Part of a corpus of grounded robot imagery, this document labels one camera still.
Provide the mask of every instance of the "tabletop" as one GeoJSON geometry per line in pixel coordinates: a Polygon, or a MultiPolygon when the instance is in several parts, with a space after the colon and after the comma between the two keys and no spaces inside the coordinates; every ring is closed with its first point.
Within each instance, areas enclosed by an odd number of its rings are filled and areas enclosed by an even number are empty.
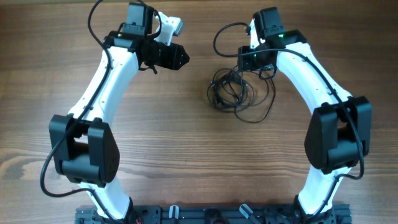
{"type": "MultiPolygon", "coordinates": [[[[398,15],[395,1],[161,1],[149,5],[181,17],[181,44],[190,62],[179,71],[139,72],[116,112],[113,134],[121,153],[117,176],[135,205],[291,203],[310,164],[303,142],[310,112],[282,73],[276,97],[259,124],[210,107],[206,89],[215,71],[236,65],[213,51],[216,32],[249,23],[277,6],[283,24],[307,38],[318,61],[354,96],[373,107],[371,148],[361,180],[345,179],[334,203],[349,203],[354,223],[398,222],[398,15]]],[[[92,4],[0,7],[0,223],[71,223],[92,205],[86,193],[50,198],[39,187],[50,151],[48,125],[65,115],[95,73],[101,49],[87,29],[92,4]]],[[[98,37],[125,21],[126,3],[102,3],[92,25],[98,37]]],[[[249,45],[242,27],[220,35],[218,48],[249,45]]],[[[250,82],[259,95],[266,86],[250,82]]],[[[242,112],[264,115],[269,100],[242,112]]],[[[76,189],[53,162],[53,192],[76,189]]]]}

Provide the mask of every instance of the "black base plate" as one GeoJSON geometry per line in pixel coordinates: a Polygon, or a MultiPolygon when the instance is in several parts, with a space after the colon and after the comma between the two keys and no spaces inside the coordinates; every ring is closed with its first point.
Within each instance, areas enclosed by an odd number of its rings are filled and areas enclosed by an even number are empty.
{"type": "MultiPolygon", "coordinates": [[[[275,204],[263,207],[250,207],[253,215],[262,224],[296,224],[291,218],[293,204],[275,204]]],[[[218,210],[219,214],[229,224],[253,224],[246,219],[237,207],[180,207],[178,219],[169,218],[169,207],[134,206],[134,210],[141,217],[142,224],[212,224],[213,219],[206,211],[218,210]]],[[[98,216],[96,207],[76,209],[75,224],[104,224],[105,219],[98,216]]],[[[351,224],[349,205],[334,205],[331,215],[315,222],[316,224],[351,224]]]]}

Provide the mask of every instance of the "wood grain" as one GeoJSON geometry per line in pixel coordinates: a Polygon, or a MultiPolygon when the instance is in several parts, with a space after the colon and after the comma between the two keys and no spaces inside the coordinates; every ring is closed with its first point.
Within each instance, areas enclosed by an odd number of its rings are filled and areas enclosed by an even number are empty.
{"type": "MultiPolygon", "coordinates": [[[[395,1],[170,1],[152,2],[181,17],[174,42],[191,61],[175,72],[139,72],[116,113],[121,151],[118,177],[136,205],[214,205],[292,202],[310,167],[303,141],[310,113],[278,73],[269,117],[246,124],[211,109],[213,73],[236,59],[217,56],[215,33],[277,6],[288,29],[300,29],[317,59],[353,95],[373,106],[371,151],[362,180],[344,180],[335,203],[350,203],[354,223],[398,222],[398,16],[395,1]]],[[[39,173],[50,150],[48,124],[65,114],[88,86],[101,57],[86,19],[91,4],[0,7],[0,223],[71,223],[91,205],[86,194],[49,198],[39,173]]],[[[105,3],[93,16],[98,37],[126,18],[126,3],[105,3]]],[[[249,37],[241,27],[220,36],[235,53],[249,37]]],[[[255,80],[259,94],[266,90],[255,80]]],[[[267,103],[242,114],[257,119],[267,103]]],[[[50,190],[75,188],[49,168],[50,190]]]]}

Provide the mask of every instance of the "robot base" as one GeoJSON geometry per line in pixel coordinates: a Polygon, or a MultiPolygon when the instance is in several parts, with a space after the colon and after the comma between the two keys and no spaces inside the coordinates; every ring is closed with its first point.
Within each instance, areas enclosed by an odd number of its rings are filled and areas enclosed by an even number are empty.
{"type": "MultiPolygon", "coordinates": [[[[252,214],[246,218],[241,207],[160,207],[134,206],[135,217],[118,220],[124,224],[296,224],[302,223],[294,217],[293,204],[274,204],[251,207],[252,214]]],[[[96,207],[76,209],[75,224],[104,224],[107,219],[97,215],[96,207]]],[[[334,205],[324,219],[316,224],[351,224],[349,205],[334,205]]]]}

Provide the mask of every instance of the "wooden table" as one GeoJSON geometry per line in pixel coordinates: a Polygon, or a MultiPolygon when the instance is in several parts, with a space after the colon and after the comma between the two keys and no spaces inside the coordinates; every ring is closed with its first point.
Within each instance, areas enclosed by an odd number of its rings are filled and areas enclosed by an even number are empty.
{"type": "MultiPolygon", "coordinates": [[[[215,33],[250,22],[277,6],[287,29],[299,29],[317,59],[353,95],[373,106],[371,151],[362,180],[344,180],[334,202],[350,203],[354,223],[398,222],[398,2],[394,1],[185,1],[151,2],[181,17],[174,38],[190,55],[179,71],[139,72],[113,124],[121,152],[118,177],[136,205],[290,203],[310,164],[303,141],[310,113],[291,82],[275,78],[269,117],[246,124],[209,107],[213,73],[236,59],[217,56],[215,33]]],[[[88,86],[101,57],[86,20],[92,4],[0,8],[0,223],[71,223],[87,194],[45,196],[39,174],[50,150],[48,124],[66,114],[88,86]]],[[[126,3],[101,4],[93,16],[100,39],[117,29],[126,3]]],[[[249,37],[242,27],[220,36],[219,48],[237,52],[249,37]]],[[[264,93],[264,85],[251,82],[264,93]]],[[[243,113],[260,118],[267,103],[243,113]]],[[[76,188],[51,163],[54,192],[76,188]]]]}

